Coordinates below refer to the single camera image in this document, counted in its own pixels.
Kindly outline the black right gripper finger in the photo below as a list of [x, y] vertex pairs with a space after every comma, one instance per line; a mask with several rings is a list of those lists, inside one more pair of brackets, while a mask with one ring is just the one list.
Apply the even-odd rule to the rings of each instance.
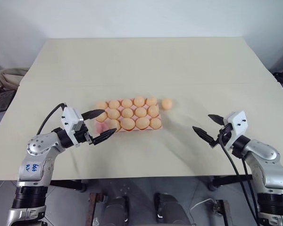
[[214, 140], [214, 138], [208, 135], [207, 132], [204, 131], [203, 129], [196, 126], [193, 126], [192, 129], [201, 139], [207, 142], [210, 145], [210, 147], [215, 147], [218, 144], [218, 141]]
[[224, 118], [216, 114], [209, 114], [208, 117], [218, 125], [224, 125]]

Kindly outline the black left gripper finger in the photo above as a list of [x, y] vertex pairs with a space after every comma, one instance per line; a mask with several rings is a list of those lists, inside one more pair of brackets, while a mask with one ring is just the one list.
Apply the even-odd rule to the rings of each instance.
[[100, 133], [99, 136], [92, 137], [92, 144], [97, 145], [97, 144], [109, 139], [116, 132], [116, 130], [117, 130], [116, 128], [108, 129], [108, 130]]
[[105, 112], [105, 110], [103, 110], [103, 109], [95, 109], [95, 110], [87, 111], [87, 112], [82, 114], [82, 118], [83, 118], [84, 121], [85, 120], [91, 120], [93, 118], [100, 116], [104, 112]]

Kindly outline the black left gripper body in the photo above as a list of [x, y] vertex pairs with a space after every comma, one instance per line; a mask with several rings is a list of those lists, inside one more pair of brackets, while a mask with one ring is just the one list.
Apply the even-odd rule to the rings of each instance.
[[78, 144], [87, 142], [89, 145], [93, 143], [93, 137], [89, 134], [89, 130], [85, 123], [83, 123], [78, 131], [75, 131], [74, 137]]

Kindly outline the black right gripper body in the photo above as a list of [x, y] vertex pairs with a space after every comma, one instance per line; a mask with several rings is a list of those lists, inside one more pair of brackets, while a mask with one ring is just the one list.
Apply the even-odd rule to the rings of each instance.
[[228, 142], [232, 136], [232, 125], [227, 124], [219, 130], [219, 134], [217, 135], [217, 139], [221, 139], [222, 142]]

